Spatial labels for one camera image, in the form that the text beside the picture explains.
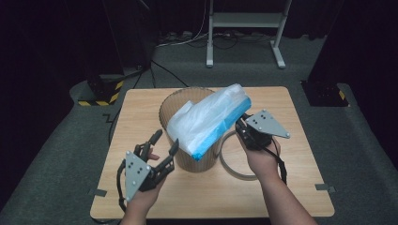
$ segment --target shelf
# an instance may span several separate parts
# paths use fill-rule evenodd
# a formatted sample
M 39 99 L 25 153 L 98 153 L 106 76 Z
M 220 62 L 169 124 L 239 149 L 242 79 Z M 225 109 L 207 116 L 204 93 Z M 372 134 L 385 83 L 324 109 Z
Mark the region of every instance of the shelf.
M 217 13 L 213 27 L 279 27 L 282 13 Z

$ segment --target yellow-black warning tape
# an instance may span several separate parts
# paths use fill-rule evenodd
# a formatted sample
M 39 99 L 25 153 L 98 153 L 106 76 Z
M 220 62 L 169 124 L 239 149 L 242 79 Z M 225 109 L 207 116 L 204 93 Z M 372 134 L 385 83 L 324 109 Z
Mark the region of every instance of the yellow-black warning tape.
M 109 100 L 104 101 L 104 100 L 79 100 L 79 105 L 81 106 L 108 106 L 108 105 L 113 105 L 117 98 L 119 97 L 120 89 L 123 86 L 123 81 L 119 82 L 115 86 L 115 91 L 114 94 L 109 98 Z

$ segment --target plastic bag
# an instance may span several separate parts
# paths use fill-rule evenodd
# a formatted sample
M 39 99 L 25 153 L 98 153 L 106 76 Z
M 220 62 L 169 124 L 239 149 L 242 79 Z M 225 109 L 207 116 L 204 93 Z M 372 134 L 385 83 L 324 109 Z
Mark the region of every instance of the plastic bag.
M 167 133 L 195 160 L 249 110 L 252 101 L 240 84 L 225 87 L 200 102 L 188 101 L 170 119 Z

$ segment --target metal stand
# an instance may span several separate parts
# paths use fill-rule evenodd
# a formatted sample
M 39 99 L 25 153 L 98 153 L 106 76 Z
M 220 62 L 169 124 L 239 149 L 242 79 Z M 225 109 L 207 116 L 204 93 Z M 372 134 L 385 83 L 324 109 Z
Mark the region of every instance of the metal stand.
M 286 68 L 286 64 L 279 50 L 279 44 L 287 20 L 292 0 L 287 0 L 283 13 L 219 13 L 213 11 L 213 1 L 210 0 L 208 19 L 208 41 L 206 66 L 212 68 L 213 60 L 213 28 L 214 27 L 271 27 L 278 28 L 275 40 L 270 42 L 272 51 L 279 68 Z

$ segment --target dark background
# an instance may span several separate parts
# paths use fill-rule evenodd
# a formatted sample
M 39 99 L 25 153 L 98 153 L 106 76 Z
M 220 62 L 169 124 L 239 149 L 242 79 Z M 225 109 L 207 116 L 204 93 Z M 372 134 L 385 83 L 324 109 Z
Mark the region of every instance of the dark background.
M 1 207 L 41 146 L 73 107 L 69 89 L 87 79 L 86 67 L 94 75 L 123 73 L 123 58 L 115 53 L 116 43 L 105 8 L 99 4 L 101 1 L 85 1 L 92 4 L 87 13 L 98 19 L 92 22 L 93 26 L 100 27 L 89 34 L 79 33 L 77 24 L 90 24 L 92 17 L 76 21 L 69 12 L 68 4 L 78 2 L 0 0 Z M 157 3 L 160 35 L 200 30 L 204 0 L 146 2 Z M 283 8 L 276 0 L 240 2 L 215 1 L 215 10 L 271 12 Z M 283 33 L 288 38 L 329 35 L 309 80 L 350 84 L 371 128 L 395 166 L 397 154 L 393 139 L 397 119 L 393 109 L 397 98 L 395 41 L 398 37 L 394 22 L 397 14 L 392 1 L 388 0 L 294 0 Z M 207 23 L 206 20 L 202 33 L 207 31 Z M 79 43 L 84 43 L 80 41 L 87 36 L 91 36 L 92 42 L 82 47 Z M 102 59 L 106 58 L 104 61 L 108 63 L 85 61 L 98 57 L 87 50 L 96 45 L 101 49 L 99 53 L 107 52 Z

